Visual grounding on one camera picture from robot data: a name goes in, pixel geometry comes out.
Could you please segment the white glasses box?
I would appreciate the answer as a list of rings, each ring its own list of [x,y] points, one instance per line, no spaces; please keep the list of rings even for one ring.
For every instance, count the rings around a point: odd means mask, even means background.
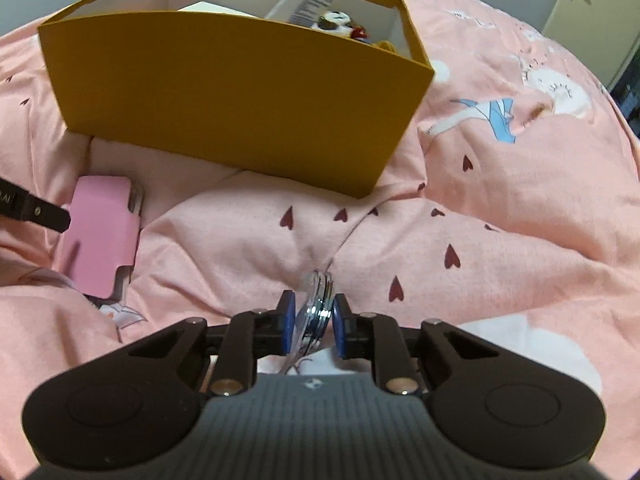
[[[249,14],[244,11],[229,8],[228,6],[222,6],[218,3],[211,3],[208,1],[198,1],[184,6],[179,9],[179,12],[198,12],[198,13],[211,13],[211,14],[224,14],[240,16],[241,18],[255,18],[254,14]]]

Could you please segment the pink patterned bed quilt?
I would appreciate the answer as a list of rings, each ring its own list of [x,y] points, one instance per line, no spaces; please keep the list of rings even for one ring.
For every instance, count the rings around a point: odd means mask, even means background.
[[[62,204],[85,172],[144,191],[122,307],[54,267],[58,236],[1,223],[1,474],[36,466],[21,411],[46,379],[190,315],[223,323],[310,270],[356,311],[441,318],[602,396],[594,460],[639,467],[639,143],[598,78],[478,0],[405,0],[435,78],[364,200],[89,140],[58,111],[28,23],[1,39],[1,173]]]

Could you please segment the round metal mirror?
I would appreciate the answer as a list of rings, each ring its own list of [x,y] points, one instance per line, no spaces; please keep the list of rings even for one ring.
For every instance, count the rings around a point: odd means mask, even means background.
[[[333,312],[335,286],[333,275],[314,270],[308,275],[308,294],[297,309],[290,350],[279,374],[288,374],[301,359],[320,347]]]

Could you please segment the brown white plush dog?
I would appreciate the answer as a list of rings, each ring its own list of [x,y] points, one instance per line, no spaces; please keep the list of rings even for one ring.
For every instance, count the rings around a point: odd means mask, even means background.
[[[362,44],[368,44],[369,46],[387,52],[397,52],[395,46],[388,40],[372,41],[367,29],[354,22],[347,13],[342,11],[324,12],[320,15],[320,18],[311,25],[311,28],[335,37],[352,39]]]

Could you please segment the pink phone case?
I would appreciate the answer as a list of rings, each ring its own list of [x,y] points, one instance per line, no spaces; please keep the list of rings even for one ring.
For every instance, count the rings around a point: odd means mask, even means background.
[[[82,294],[124,299],[141,226],[142,187],[122,176],[82,176],[70,202],[55,270]]]

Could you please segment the orange cardboard storage box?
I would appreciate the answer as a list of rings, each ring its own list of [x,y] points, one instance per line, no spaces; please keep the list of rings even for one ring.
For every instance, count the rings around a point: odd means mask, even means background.
[[[179,12],[198,1],[254,14]],[[402,0],[336,0],[372,41],[269,21],[279,0],[81,0],[38,29],[76,133],[370,194],[434,70]]]

